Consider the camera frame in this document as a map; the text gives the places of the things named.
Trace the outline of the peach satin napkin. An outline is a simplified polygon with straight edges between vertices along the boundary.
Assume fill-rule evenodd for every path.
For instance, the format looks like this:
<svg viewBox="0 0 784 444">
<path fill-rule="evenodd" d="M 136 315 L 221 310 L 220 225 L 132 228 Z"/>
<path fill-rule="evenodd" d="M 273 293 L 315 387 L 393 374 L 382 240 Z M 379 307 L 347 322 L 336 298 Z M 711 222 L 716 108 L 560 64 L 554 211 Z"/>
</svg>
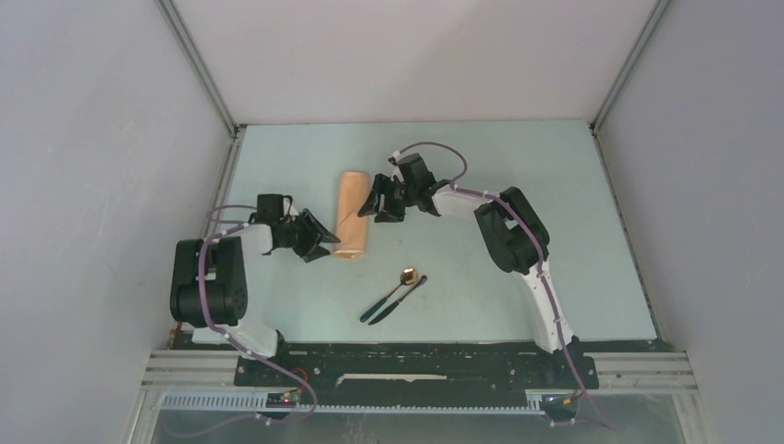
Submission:
<svg viewBox="0 0 784 444">
<path fill-rule="evenodd" d="M 333 254 L 342 259 L 354 259 L 366 252 L 369 218 L 358 216 L 371 187 L 367 173 L 344 172 L 339 181 L 337 194 L 337 222 L 335 234 L 339 243 Z"/>
</svg>

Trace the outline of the gold spoon dark handle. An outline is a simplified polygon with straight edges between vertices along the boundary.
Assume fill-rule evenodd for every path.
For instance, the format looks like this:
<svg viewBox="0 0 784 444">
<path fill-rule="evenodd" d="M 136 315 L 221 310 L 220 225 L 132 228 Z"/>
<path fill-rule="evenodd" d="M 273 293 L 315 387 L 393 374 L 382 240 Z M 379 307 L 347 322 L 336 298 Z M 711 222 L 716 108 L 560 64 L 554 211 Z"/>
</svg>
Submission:
<svg viewBox="0 0 784 444">
<path fill-rule="evenodd" d="M 417 269 L 413 267 L 405 268 L 399 276 L 398 284 L 394 287 L 389 293 L 385 296 L 380 298 L 374 305 L 368 308 L 361 316 L 360 322 L 365 323 L 367 322 L 372 315 L 374 315 L 378 310 L 380 310 L 389 300 L 389 298 L 395 294 L 397 290 L 401 287 L 406 287 L 412 285 L 417 279 L 419 278 L 419 272 Z"/>
</svg>

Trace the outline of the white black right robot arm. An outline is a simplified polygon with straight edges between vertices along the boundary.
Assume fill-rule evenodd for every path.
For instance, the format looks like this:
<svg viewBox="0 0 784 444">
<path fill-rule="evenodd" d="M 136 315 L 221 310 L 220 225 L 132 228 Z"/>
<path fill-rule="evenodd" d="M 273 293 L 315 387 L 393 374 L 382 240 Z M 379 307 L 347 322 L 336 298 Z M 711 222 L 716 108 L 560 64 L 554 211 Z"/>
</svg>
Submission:
<svg viewBox="0 0 784 444">
<path fill-rule="evenodd" d="M 416 207 L 432 216 L 473 219 L 493 263 L 529 288 L 525 301 L 533 341 L 549 353 L 537 363 L 539 377 L 551 387 L 564 385 L 575 373 L 574 362 L 564 352 L 575 336 L 553 284 L 549 232 L 522 190 L 512 186 L 498 193 L 475 191 L 454 180 L 437 180 L 419 154 L 398 155 L 390 163 L 394 172 L 375 175 L 358 215 L 397 223 L 408 208 Z"/>
</svg>

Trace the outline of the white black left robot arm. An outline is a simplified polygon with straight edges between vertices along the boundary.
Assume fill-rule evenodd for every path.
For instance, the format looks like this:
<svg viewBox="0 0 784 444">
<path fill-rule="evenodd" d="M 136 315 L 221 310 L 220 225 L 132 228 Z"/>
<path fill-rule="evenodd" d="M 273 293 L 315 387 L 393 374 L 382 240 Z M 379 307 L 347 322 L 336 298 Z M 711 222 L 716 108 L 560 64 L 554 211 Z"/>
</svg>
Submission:
<svg viewBox="0 0 784 444">
<path fill-rule="evenodd" d="M 174 252 L 169 296 L 173 319 L 207 328 L 241 353 L 259 358 L 257 374 L 281 385 L 292 373 L 291 359 L 278 351 L 282 334 L 262 321 L 244 319 L 250 304 L 247 265 L 255 257 L 290 249 L 306 263 L 330 254 L 340 238 L 288 194 L 263 193 L 245 220 L 210 238 L 180 240 Z"/>
</svg>

